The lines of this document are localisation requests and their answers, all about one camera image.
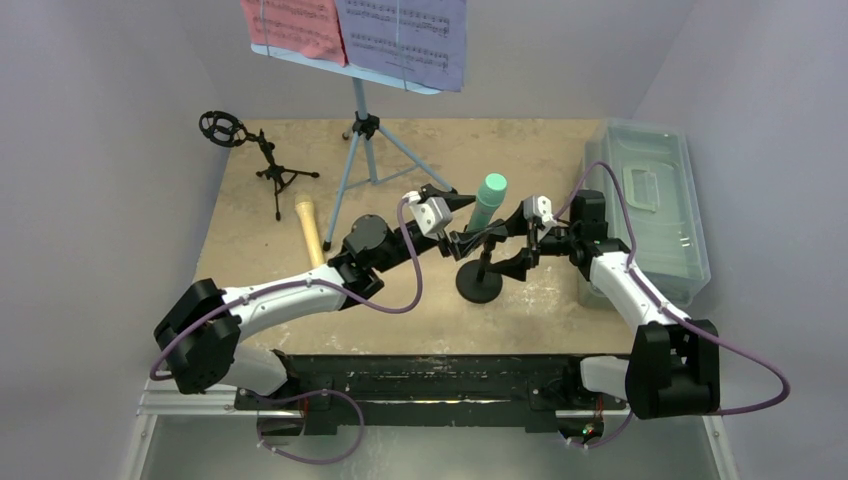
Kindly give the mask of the green microphone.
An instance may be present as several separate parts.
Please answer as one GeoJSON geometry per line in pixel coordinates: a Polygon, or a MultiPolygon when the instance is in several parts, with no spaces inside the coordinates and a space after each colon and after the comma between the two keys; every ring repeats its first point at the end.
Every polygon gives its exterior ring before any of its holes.
{"type": "Polygon", "coordinates": [[[507,179],[500,173],[488,174],[478,188],[474,210],[466,225],[466,231],[485,228],[502,205],[508,188],[507,179]]]}

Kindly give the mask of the black round-base mic stand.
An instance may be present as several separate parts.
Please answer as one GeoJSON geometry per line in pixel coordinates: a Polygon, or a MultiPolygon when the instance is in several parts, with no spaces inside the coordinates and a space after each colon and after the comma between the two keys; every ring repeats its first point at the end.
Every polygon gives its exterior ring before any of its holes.
{"type": "Polygon", "coordinates": [[[506,239],[506,229],[502,226],[490,227],[482,240],[482,252],[477,260],[464,264],[456,275],[458,293],[467,301],[485,304],[496,299],[501,293],[503,280],[499,273],[487,270],[491,264],[492,252],[497,243],[506,239]]]}

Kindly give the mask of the beige microphone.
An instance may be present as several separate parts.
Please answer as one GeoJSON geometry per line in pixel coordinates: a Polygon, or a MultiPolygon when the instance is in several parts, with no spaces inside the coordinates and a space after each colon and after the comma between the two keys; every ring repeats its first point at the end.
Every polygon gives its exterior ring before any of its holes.
{"type": "Polygon", "coordinates": [[[299,193],[295,197],[294,209],[300,220],[310,264],[317,268],[325,263],[325,257],[314,202],[309,195],[299,193]]]}

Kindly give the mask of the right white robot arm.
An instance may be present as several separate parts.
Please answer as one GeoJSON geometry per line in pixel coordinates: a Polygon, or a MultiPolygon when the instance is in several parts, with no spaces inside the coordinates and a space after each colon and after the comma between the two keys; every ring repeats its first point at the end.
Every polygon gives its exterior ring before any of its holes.
{"type": "Polygon", "coordinates": [[[581,190],[561,225],[546,212],[546,199],[525,200],[508,219],[489,226],[490,243],[523,236],[527,242],[509,260],[488,271],[525,280],[542,256],[566,256],[612,303],[631,328],[628,358],[589,356],[564,376],[561,392],[576,407],[599,394],[626,401],[639,419],[714,413],[720,404],[719,353],[711,342],[717,330],[708,320],[688,324],[687,315],[667,303],[631,257],[631,249],[608,234],[602,193],[581,190]]]}

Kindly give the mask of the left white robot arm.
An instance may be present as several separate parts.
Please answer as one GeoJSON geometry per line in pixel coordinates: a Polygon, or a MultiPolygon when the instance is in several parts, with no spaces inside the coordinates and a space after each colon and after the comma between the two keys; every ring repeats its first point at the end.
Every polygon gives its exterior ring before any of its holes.
{"type": "Polygon", "coordinates": [[[242,387],[272,408],[289,407],[297,399],[298,382],[282,354],[252,350],[243,341],[288,321],[359,305],[394,315],[413,310],[423,296],[420,255],[438,248],[445,257],[460,258],[445,229],[455,211],[475,200],[427,184],[401,198],[397,228],[378,215],[362,215],[339,253],[305,273],[246,287],[220,288],[210,278],[194,282],[153,331],[160,354],[150,379],[172,380],[185,395],[216,384],[242,387]],[[384,286],[379,273],[406,261],[415,274],[413,299],[401,307],[374,303],[384,286]]]}

